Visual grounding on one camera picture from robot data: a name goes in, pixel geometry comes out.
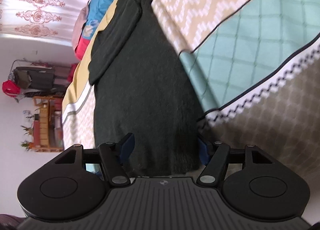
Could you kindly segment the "dark green knit sweater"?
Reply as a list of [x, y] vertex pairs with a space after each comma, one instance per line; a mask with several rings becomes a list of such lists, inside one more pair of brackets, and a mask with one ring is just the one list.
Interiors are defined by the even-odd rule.
[[94, 87], [96, 145], [135, 136], [132, 172], [185, 174], [200, 166], [196, 122], [203, 110], [153, 0], [118, 0], [97, 33], [88, 81]]

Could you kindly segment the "hanging dark clothes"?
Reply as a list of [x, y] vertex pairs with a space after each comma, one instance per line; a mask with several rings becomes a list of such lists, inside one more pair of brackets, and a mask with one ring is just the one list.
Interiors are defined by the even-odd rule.
[[71, 83], [71, 67], [18, 66], [13, 70], [14, 81], [25, 91], [64, 95]]

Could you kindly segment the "wooden shelf unit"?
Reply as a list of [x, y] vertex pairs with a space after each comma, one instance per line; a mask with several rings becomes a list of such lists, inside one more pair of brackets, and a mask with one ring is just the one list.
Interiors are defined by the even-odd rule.
[[36, 107], [33, 121], [31, 149], [38, 152], [64, 151], [62, 130], [62, 98], [55, 96], [33, 97]]

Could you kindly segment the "patterned beige yellow bed sheet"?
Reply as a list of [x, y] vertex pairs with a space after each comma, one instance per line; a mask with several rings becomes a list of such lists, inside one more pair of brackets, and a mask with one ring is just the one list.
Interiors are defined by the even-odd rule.
[[153, 0], [204, 109], [197, 129], [319, 174], [319, 0]]

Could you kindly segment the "pink pillow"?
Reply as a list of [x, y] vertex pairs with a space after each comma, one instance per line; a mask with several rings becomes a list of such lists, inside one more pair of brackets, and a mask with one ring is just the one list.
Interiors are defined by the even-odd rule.
[[76, 22], [74, 24], [71, 44], [72, 44], [72, 49], [75, 53], [80, 41], [82, 30], [87, 22], [88, 12], [89, 12], [89, 6], [88, 4], [86, 4], [85, 7], [80, 10], [78, 18], [76, 19]]

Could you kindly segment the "pink floral curtain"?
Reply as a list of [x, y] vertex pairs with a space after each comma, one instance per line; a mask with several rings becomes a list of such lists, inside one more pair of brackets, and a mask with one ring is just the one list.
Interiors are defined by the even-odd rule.
[[1, 34], [71, 43], [89, 0], [1, 0]]

